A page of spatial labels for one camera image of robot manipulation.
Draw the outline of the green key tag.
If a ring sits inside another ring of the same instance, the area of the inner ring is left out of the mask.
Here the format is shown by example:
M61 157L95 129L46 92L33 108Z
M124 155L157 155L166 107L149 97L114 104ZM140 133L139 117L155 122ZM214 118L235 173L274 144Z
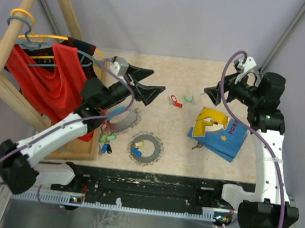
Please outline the green key tag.
M191 103L191 104L194 104L194 97L187 97L187 96L183 96L183 99L185 100L185 102L187 103Z

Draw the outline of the steel key ring disc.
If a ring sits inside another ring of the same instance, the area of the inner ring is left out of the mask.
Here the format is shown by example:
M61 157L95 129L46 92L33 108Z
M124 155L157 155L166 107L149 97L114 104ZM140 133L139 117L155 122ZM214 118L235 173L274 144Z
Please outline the steel key ring disc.
M135 148L134 143L139 141L145 142L143 147L138 148L142 151L142 156L136 156L132 153L132 149ZM152 132L141 131L132 136L127 150L132 161L137 165L147 166L160 160L164 153L164 145L162 140Z

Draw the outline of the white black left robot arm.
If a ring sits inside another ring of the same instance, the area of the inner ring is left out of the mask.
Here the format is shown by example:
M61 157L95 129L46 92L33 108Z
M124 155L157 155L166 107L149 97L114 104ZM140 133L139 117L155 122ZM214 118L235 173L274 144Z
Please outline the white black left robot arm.
M37 184L61 184L71 191L79 190L83 178L70 164L44 164L36 166L51 152L66 143L93 132L108 117L105 111L123 102L128 96L132 101L148 106L166 90L165 86L146 86L139 81L154 73L153 70L122 67L114 63L114 70L106 72L116 82L106 87L98 78L88 79L81 91L82 104L67 117L18 142L7 139L0 145L0 177L13 194L22 194Z

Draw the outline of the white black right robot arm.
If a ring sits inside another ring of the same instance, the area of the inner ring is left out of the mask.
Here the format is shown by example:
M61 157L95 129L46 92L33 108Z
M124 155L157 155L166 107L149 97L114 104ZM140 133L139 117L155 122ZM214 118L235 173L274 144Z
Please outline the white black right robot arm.
M289 228L299 219L297 207L292 207L283 177L283 141L285 119L278 109L286 79L277 73L265 73L258 86L247 84L240 73L227 75L224 85L204 88L214 105L220 104L221 92L227 101L237 100L247 106L247 121L255 147L256 187L254 193L238 184L224 183L213 193L218 207L230 204L237 210L240 228Z

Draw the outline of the red key tag white label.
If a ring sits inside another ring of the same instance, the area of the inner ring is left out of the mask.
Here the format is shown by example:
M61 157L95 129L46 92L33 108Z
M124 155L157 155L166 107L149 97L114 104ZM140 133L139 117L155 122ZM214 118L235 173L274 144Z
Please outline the red key tag white label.
M171 100L173 101L173 103L177 102L177 98L174 95L171 95L170 97L171 97Z

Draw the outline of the red key tag plain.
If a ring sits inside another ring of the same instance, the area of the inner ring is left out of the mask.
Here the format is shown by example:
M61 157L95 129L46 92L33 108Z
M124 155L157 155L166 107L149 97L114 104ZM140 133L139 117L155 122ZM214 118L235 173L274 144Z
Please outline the red key tag plain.
M183 107L182 103L177 103L177 102L174 103L174 106L176 106L177 108L182 108Z

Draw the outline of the yellow blue cartoon cloth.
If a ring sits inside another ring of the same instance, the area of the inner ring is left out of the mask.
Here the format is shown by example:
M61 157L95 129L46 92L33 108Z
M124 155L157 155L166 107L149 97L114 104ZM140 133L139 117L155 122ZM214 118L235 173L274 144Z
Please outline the yellow blue cartoon cloth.
M247 133L247 129L230 116L205 107L187 136L228 162L232 162L243 145Z

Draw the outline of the yellow key tag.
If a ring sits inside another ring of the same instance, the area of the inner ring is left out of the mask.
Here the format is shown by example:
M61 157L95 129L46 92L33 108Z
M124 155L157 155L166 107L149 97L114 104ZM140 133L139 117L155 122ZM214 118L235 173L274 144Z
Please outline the yellow key tag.
M144 141L139 141L139 142L135 142L134 143L134 146L136 148L140 148L140 147L143 147L145 145L145 142Z

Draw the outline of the loose silver key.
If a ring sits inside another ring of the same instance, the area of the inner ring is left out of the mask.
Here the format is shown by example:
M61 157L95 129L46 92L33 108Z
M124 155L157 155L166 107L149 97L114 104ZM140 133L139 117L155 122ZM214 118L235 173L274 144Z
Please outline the loose silver key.
M191 149L193 150L193 149L197 149L197 148L201 148L203 145L201 144L201 143L197 143L195 146L193 146Z

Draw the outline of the key tag bunch on blue disc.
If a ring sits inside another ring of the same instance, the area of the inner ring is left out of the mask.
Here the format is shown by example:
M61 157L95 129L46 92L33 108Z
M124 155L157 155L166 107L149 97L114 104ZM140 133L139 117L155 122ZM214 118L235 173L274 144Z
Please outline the key tag bunch on blue disc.
M111 142L117 139L117 134L110 127L109 121L104 121L98 145L98 155L112 154Z

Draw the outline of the red shirt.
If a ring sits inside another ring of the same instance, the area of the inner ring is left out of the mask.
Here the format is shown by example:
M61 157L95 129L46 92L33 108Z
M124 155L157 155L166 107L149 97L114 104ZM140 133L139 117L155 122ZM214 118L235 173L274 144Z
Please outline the red shirt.
M78 49L69 45L53 44L52 52L56 67L30 66L35 60L19 45L14 45L6 68L20 86L24 98L52 124L58 123L82 104L80 95L89 79L82 67Z

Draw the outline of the yellow clothes hanger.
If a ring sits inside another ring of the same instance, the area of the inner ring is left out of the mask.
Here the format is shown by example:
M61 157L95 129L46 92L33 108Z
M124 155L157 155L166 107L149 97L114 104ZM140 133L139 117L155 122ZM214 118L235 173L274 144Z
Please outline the yellow clothes hanger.
M93 45L71 37L36 34L33 31L35 18L23 9L13 9L7 18L7 24L12 21L22 22L26 26L24 34L14 38L14 48L23 51L33 59L35 66L55 66L64 62L69 65L90 67L93 64L100 68L108 59Z

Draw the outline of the teal clothes hanger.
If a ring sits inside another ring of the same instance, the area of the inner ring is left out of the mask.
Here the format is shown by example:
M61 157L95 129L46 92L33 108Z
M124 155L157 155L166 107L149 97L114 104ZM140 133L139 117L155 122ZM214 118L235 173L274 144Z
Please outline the teal clothes hanger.
M18 36L18 39L15 42L15 44L22 45L25 49L28 49L30 51L39 50L42 45L52 45L52 43L45 42L47 38L64 40L64 41L70 39L70 37L56 36L51 34L35 34L32 30L32 26L34 25L33 21L32 23L29 23L26 19L23 19L20 16L14 16L13 14L11 14L10 17L7 18L8 26L10 25L11 20L19 20L23 22L25 25L27 25L28 30L25 32L23 36L22 35Z

